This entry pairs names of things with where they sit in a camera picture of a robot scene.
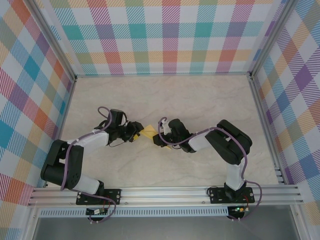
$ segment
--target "yellow cloth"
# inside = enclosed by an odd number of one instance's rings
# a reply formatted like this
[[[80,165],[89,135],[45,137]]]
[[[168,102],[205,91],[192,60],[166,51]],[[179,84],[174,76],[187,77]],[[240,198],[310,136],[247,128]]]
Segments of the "yellow cloth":
[[[158,132],[154,129],[153,126],[148,125],[146,126],[142,131],[140,131],[140,134],[147,137],[148,139],[153,140],[153,137],[158,134]]]

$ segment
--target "marble floor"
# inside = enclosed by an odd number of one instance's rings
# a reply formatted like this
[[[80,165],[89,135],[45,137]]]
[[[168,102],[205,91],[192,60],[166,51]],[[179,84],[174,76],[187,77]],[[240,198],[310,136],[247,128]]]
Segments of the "marble floor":
[[[79,78],[62,139],[90,132],[104,119],[97,108],[122,110],[130,121],[157,127],[179,118],[191,132],[226,119],[253,141],[245,178],[278,184],[252,94],[244,75]],[[196,153],[161,148],[145,136],[85,156],[82,173],[107,187],[223,185],[226,164],[213,148]]]

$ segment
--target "metal frame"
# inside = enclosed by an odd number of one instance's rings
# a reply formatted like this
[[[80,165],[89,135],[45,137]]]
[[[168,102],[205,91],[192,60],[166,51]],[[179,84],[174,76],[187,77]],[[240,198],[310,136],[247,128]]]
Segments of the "metal frame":
[[[55,29],[61,38],[61,42],[63,43],[63,45],[66,48],[67,52],[69,53],[70,57],[72,58],[73,65],[74,65],[75,69],[77,70],[77,73],[84,74],[84,70],[82,68],[82,65],[80,64],[80,62],[76,56],[76,53],[75,53],[73,47],[71,46],[70,41],[68,40],[68,37],[67,37],[59,19],[58,19],[58,16],[55,13],[54,8],[52,7],[52,5],[50,3],[50,0],[42,0],[42,4],[43,4],[46,12],[50,15],[51,21],[54,24]]]
[[[82,75],[79,74],[78,78],[116,78],[116,77],[173,77],[173,76],[239,76],[239,75],[247,75],[247,72],[244,71],[233,71],[233,72],[218,72],[218,73],[151,73],[151,74],[99,74],[99,75]]]
[[[277,177],[278,175],[281,175],[283,183],[286,184],[286,186],[290,186],[288,177],[285,172],[285,167],[283,166],[282,161],[280,159],[279,152],[277,150],[275,141],[272,136],[270,125],[268,124],[267,115],[262,106],[262,99],[259,95],[257,85],[254,81],[254,78],[250,76],[250,74],[247,75],[247,78],[248,78],[250,90],[252,93],[252,97],[257,109],[257,113],[261,122],[261,126],[264,132],[265,140],[269,148],[271,159],[276,169],[276,173],[278,170]],[[293,216],[300,238],[302,240],[311,240],[312,238],[310,237],[310,234],[307,228],[308,218],[306,216],[303,206],[299,204],[291,204],[290,208],[291,208],[292,216]]]
[[[51,31],[50,26],[47,24],[47,21],[42,15],[38,5],[33,0],[23,0],[23,2],[29,9],[36,23],[38,24],[41,32],[43,33],[45,39],[47,40],[48,44],[52,48],[53,52],[55,53],[57,59],[60,61],[62,67],[64,68],[68,76],[72,78],[73,81],[75,82],[76,74],[73,71],[65,53],[62,51],[54,33]]]
[[[281,2],[282,2],[282,0],[273,0],[271,8],[270,8],[269,12],[267,13],[267,17],[265,18],[264,23],[260,29],[260,33],[256,37],[254,44],[252,45],[251,53],[250,53],[249,58],[247,59],[245,65],[244,65],[244,68],[243,68],[244,71],[248,72],[250,70],[250,66],[255,59],[256,53],[260,48],[261,42],[263,41],[265,34],[268,31],[270,24],[273,21],[274,16],[278,12],[278,9],[279,9],[279,6],[281,5]]]
[[[282,30],[285,27],[285,24],[287,23],[291,13],[295,9],[298,2],[299,0],[287,0],[278,21],[276,22],[269,38],[267,39],[266,44],[264,45],[258,59],[255,62],[255,65],[251,72],[252,79],[255,78],[255,75],[257,74],[257,72],[259,72],[259,70],[265,63],[272,47],[274,46],[275,42],[278,40]]]
[[[210,186],[185,187],[122,187],[121,202],[113,217],[195,217],[227,216],[227,207],[237,204],[210,204],[207,188]],[[260,190],[255,185],[255,196]],[[263,185],[262,206],[303,204],[296,185]],[[60,188],[35,188],[31,196],[26,228],[22,240],[30,240],[35,234],[39,218],[86,218],[86,208],[102,205],[76,205],[77,193]]]
[[[210,204],[207,189],[210,186],[177,186],[177,187],[121,187],[121,201],[118,208],[126,207],[200,207],[200,206],[238,206],[236,203]],[[260,191],[255,185],[250,185],[258,198]],[[76,205],[77,193],[60,188],[35,188],[29,201],[32,208],[68,207],[79,208]],[[299,205],[303,203],[302,196],[296,185],[263,185],[261,205]]]
[[[299,0],[288,0],[285,5],[279,20],[276,23],[272,33],[270,34],[268,41],[262,50],[256,64],[252,70],[251,76],[248,75],[249,86],[252,92],[252,96],[257,108],[257,112],[261,121],[261,125],[266,137],[267,145],[271,154],[271,158],[274,162],[275,172],[279,181],[279,185],[263,185],[262,186],[262,202],[261,205],[290,205],[292,210],[292,215],[294,217],[299,235],[301,239],[309,240],[311,239],[306,227],[305,216],[302,209],[303,198],[300,195],[300,191],[296,185],[284,185],[288,184],[288,179],[284,173],[284,168],[280,161],[279,153],[275,147],[275,143],[272,138],[271,129],[267,122],[267,117],[263,111],[262,100],[257,91],[257,87],[254,82],[254,76],[263,66],[265,60],[270,53],[272,46],[278,39],[282,29],[284,28],[291,12],[294,10],[296,4]],[[63,68],[67,71],[69,76],[74,80],[70,92],[70,98],[66,111],[63,117],[62,125],[59,130],[58,136],[61,135],[68,110],[71,104],[71,99],[75,89],[75,84],[77,81],[76,75],[67,60],[64,52],[56,40],[54,34],[52,33],[50,26],[44,19],[41,10],[38,8],[34,0],[24,0],[24,3],[30,10],[31,14],[34,16],[37,24],[39,25],[41,31],[46,37],[48,43],[52,47],[53,51],[57,55],[59,61],[61,62]],[[245,75],[244,72],[232,72],[232,73],[219,73],[218,75]],[[175,76],[177,74],[151,74],[148,76]],[[79,75],[79,78],[89,78],[89,77],[109,77],[108,75],[100,76],[84,76]],[[122,187],[121,192],[121,203],[117,206],[118,210],[141,210],[141,209],[182,209],[188,207],[189,209],[215,209],[215,208],[225,208],[227,206],[234,206],[235,204],[210,204],[209,197],[206,195],[206,189],[209,186],[192,186],[192,187]],[[260,191],[256,186],[251,186],[253,192],[256,196],[259,196]],[[55,211],[57,210],[73,210],[69,214],[69,217],[76,217],[77,211],[83,210],[87,207],[102,207],[102,206],[78,206],[75,204],[77,193],[64,190],[60,191],[59,188],[35,188],[31,196],[29,207],[27,208],[27,213],[25,214],[25,228],[21,234],[21,239],[29,240],[33,238],[37,222],[39,218],[45,217],[43,210]],[[83,214],[77,215],[77,217],[85,217]]]

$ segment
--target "vent slot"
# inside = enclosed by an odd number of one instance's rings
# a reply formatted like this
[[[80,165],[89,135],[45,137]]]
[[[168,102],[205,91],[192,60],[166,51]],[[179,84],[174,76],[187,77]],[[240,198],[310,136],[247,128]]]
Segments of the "vent slot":
[[[113,217],[205,217],[227,216],[227,206],[118,207]],[[86,208],[42,208],[40,218],[87,218]]]

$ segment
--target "aluminum rail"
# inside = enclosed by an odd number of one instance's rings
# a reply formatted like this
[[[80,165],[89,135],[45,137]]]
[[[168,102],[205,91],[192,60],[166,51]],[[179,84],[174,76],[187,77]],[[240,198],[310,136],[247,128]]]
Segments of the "aluminum rail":
[[[206,190],[209,186],[187,187],[122,187],[120,204],[126,207],[196,207],[196,206],[236,206],[236,203],[210,204]],[[257,204],[259,188],[252,187]],[[29,201],[31,208],[100,207],[99,205],[76,205],[77,193],[59,188],[35,188]],[[302,196],[296,185],[263,185],[261,205],[299,205]]]

